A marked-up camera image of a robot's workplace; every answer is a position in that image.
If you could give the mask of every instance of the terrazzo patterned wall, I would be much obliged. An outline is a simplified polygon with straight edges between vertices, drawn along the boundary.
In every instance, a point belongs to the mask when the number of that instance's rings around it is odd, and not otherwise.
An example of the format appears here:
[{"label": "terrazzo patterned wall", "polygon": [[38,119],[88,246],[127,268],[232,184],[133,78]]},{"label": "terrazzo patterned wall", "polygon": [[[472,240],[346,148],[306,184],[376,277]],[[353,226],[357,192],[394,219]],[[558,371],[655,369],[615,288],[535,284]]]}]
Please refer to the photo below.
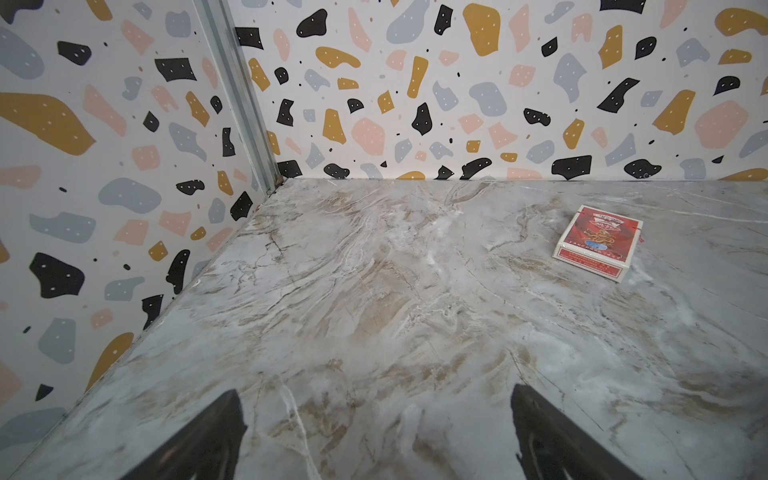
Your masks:
[{"label": "terrazzo patterned wall", "polygon": [[263,197],[191,1],[0,3],[0,478]]},{"label": "terrazzo patterned wall", "polygon": [[760,0],[230,8],[288,177],[768,177]]}]

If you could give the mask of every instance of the playing card box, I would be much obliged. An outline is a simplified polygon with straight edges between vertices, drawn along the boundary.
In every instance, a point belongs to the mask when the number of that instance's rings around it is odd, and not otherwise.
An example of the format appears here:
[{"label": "playing card box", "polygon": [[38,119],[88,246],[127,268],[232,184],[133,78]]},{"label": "playing card box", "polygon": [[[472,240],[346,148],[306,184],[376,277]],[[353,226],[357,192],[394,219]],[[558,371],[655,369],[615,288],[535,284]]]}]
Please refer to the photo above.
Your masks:
[{"label": "playing card box", "polygon": [[641,220],[581,205],[553,257],[621,282],[642,228]]}]

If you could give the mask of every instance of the black spot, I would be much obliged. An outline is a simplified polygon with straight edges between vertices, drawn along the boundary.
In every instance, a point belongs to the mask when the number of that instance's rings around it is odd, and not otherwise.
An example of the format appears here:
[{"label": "black spot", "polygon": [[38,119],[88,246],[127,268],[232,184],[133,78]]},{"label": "black spot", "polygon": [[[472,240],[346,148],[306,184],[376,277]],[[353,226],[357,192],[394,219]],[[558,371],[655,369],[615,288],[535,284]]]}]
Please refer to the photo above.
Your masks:
[{"label": "black spot", "polygon": [[301,168],[299,168],[299,162],[295,160],[277,162],[277,170],[279,170],[280,175],[283,175],[285,178],[295,178],[302,175]]},{"label": "black spot", "polygon": [[174,293],[177,295],[181,293],[181,289],[184,287],[184,271],[189,259],[189,250],[182,250],[177,253],[174,261],[170,264],[170,268],[168,268],[168,275],[165,276],[165,281],[174,286]]},{"label": "black spot", "polygon": [[165,81],[197,80],[192,72],[189,58],[155,58],[154,66],[163,75]]},{"label": "black spot", "polygon": [[256,27],[235,27],[237,41],[243,47],[256,47],[264,49],[259,36],[259,29]]},{"label": "black spot", "polygon": [[642,14],[645,0],[600,0],[600,10],[627,10]]},{"label": "black spot", "polygon": [[649,178],[661,171],[661,165],[653,165],[641,158],[624,166],[624,171],[635,178]]},{"label": "black spot", "polygon": [[29,269],[40,282],[40,296],[43,298],[78,295],[85,283],[85,275],[79,268],[45,253],[37,252]]},{"label": "black spot", "polygon": [[147,321],[144,323],[143,330],[146,330],[160,316],[163,308],[163,296],[149,296],[141,301],[141,309],[147,314]]},{"label": "black spot", "polygon": [[429,116],[429,107],[426,102],[419,105],[419,108],[416,109],[416,118],[413,119],[411,127],[421,135],[426,134],[432,129],[432,117]]},{"label": "black spot", "polygon": [[43,400],[51,392],[53,392],[52,386],[47,386],[44,383],[41,383],[40,386],[38,387],[38,394],[35,395],[35,401],[38,402],[40,400]]},{"label": "black spot", "polygon": [[555,37],[548,41],[547,43],[543,44],[541,46],[541,54],[544,55],[544,57],[548,57],[549,55],[552,55],[558,50],[558,38]]},{"label": "black spot", "polygon": [[435,180],[448,180],[452,176],[453,171],[445,165],[441,165],[440,169],[437,170],[437,178]]},{"label": "black spot", "polygon": [[232,128],[224,127],[221,129],[221,156],[232,157],[235,155],[235,146],[230,140],[230,132]]},{"label": "black spot", "polygon": [[221,109],[223,108],[221,106],[221,99],[218,98],[216,95],[210,98],[210,106],[214,108],[216,111],[216,115],[218,115],[221,112]]},{"label": "black spot", "polygon": [[312,35],[322,37],[326,34],[326,18],[328,18],[328,12],[321,8],[299,22],[299,26],[296,27],[296,35],[299,35],[301,38],[311,37]]},{"label": "black spot", "polygon": [[483,157],[478,158],[477,160],[473,160],[466,165],[462,165],[463,175],[459,180],[469,180],[474,174],[478,173],[480,170],[486,168],[490,164],[491,159]]},{"label": "black spot", "polygon": [[435,33],[437,35],[442,35],[445,30],[450,28],[451,15],[453,15],[453,8],[440,5],[440,12],[437,13],[437,18],[435,19]]},{"label": "black spot", "polygon": [[542,124],[546,127],[552,122],[552,119],[546,113],[541,111],[531,110],[530,108],[526,108],[523,110],[523,116],[525,117],[525,121],[527,121],[531,125]]},{"label": "black spot", "polygon": [[147,112],[147,116],[144,117],[144,126],[151,132],[157,131],[160,128],[160,121],[152,114],[151,111]]},{"label": "black spot", "polygon": [[346,101],[347,107],[349,107],[349,113],[354,113],[358,111],[360,108],[365,108],[365,106],[362,104],[360,100],[357,98],[350,98]]},{"label": "black spot", "polygon": [[647,57],[654,48],[656,48],[656,37],[643,38],[634,46],[634,59]]},{"label": "black spot", "polygon": [[348,168],[341,168],[336,164],[327,164],[325,167],[323,167],[323,171],[331,177],[338,178],[339,180],[344,180],[349,176]]},{"label": "black spot", "polygon": [[726,77],[722,77],[720,80],[717,81],[717,86],[715,87],[714,94],[715,95],[721,94],[724,91],[733,90],[740,86],[741,86],[741,80],[739,80],[738,77],[727,75]]},{"label": "black spot", "polygon": [[293,100],[283,99],[283,103],[280,104],[280,111],[277,112],[277,123],[293,126],[293,116],[290,114],[290,108],[293,105]]},{"label": "black spot", "polygon": [[598,105],[598,108],[605,111],[610,111],[615,114],[624,105],[624,95],[630,88],[639,84],[639,80],[634,78],[625,78],[614,90],[609,94],[602,103]]},{"label": "black spot", "polygon": [[69,43],[68,41],[57,42],[58,54],[75,65],[85,65],[85,62],[91,57],[91,48],[87,45]]},{"label": "black spot", "polygon": [[205,184],[202,180],[189,180],[176,184],[177,190],[185,195],[194,195],[198,190],[205,190]]},{"label": "black spot", "polygon": [[565,180],[589,174],[592,167],[592,156],[561,158],[552,162],[552,174],[562,175]]},{"label": "black spot", "polygon": [[288,71],[283,67],[275,68],[275,78],[282,85],[288,81]]},{"label": "black spot", "polygon": [[232,205],[232,208],[230,208],[230,215],[232,215],[232,220],[239,220],[241,218],[247,217],[248,212],[250,212],[250,208],[253,206],[253,201],[248,196],[248,192],[243,192],[238,198],[237,201]]},{"label": "black spot", "polygon": [[3,0],[0,2],[0,17],[12,24],[19,10],[37,10],[42,6],[43,0]]}]

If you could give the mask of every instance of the gray marble countertop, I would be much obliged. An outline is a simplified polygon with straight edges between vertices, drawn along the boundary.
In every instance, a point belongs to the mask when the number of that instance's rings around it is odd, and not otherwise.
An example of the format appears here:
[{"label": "gray marble countertop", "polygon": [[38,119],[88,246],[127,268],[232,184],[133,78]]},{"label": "gray marble countertop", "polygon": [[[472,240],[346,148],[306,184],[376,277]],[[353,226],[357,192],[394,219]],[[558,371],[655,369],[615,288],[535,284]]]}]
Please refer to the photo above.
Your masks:
[{"label": "gray marble countertop", "polygon": [[[15,478],[119,478],[235,388],[238,479],[521,479],[519,382],[644,478],[765,478],[766,193],[288,180]],[[645,222],[623,283],[551,258],[581,204]]]}]

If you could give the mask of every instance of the blue oval on box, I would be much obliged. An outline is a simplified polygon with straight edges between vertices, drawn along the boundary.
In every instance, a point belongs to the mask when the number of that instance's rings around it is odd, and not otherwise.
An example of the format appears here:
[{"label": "blue oval on box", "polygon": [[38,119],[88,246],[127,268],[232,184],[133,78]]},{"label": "blue oval on box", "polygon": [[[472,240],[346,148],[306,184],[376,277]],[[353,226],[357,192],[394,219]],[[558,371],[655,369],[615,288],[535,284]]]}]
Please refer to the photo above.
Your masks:
[{"label": "blue oval on box", "polygon": [[605,243],[593,242],[592,240],[585,240],[584,243],[597,250],[608,250],[608,246]]}]

